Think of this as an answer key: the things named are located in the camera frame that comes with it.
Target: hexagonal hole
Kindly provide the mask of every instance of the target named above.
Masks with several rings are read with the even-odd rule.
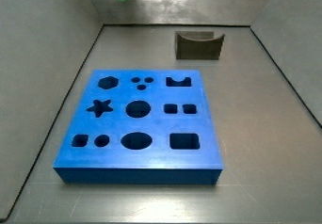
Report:
[[[118,86],[118,79],[113,76],[105,77],[98,81],[98,86],[103,89],[111,89]]]

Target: gray wall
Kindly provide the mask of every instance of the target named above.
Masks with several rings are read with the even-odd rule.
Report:
[[[250,25],[268,0],[93,0],[106,24]]]
[[[90,0],[0,0],[0,220],[101,28]]]
[[[252,29],[322,124],[322,0],[270,0]]]

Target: small round hole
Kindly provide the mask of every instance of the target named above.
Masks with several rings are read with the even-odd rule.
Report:
[[[110,143],[110,137],[107,135],[102,135],[97,138],[97,146],[105,147]]]
[[[145,117],[151,111],[151,106],[146,101],[134,101],[126,106],[126,113],[133,118]]]
[[[122,145],[130,150],[142,150],[153,143],[153,137],[142,132],[127,134],[122,140]]]
[[[138,85],[138,90],[146,90],[146,85]]]
[[[85,147],[87,145],[89,135],[75,135],[73,146]]]
[[[145,78],[145,82],[146,83],[153,83],[154,82],[154,78],[153,77],[146,77]]]
[[[139,77],[134,77],[131,80],[134,83],[138,83],[141,81]]]

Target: gray floor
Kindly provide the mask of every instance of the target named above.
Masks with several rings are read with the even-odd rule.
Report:
[[[175,60],[175,31],[226,33],[219,61]],[[217,186],[64,184],[52,162],[93,69],[198,69],[226,170]],[[322,221],[322,131],[249,28],[105,27],[10,222]]]
[[[93,0],[106,24],[252,25],[268,0]]]

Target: square hole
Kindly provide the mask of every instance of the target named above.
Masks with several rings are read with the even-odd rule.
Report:
[[[174,150],[198,150],[201,148],[199,136],[197,134],[171,134],[170,147]]]
[[[197,105],[194,105],[194,104],[185,104],[183,105],[183,113],[185,114],[197,114]]]
[[[89,136],[87,135],[75,135],[73,146],[74,147],[85,147],[87,145]]]
[[[177,114],[178,113],[178,105],[177,104],[166,104],[163,106],[163,111],[166,114]]]

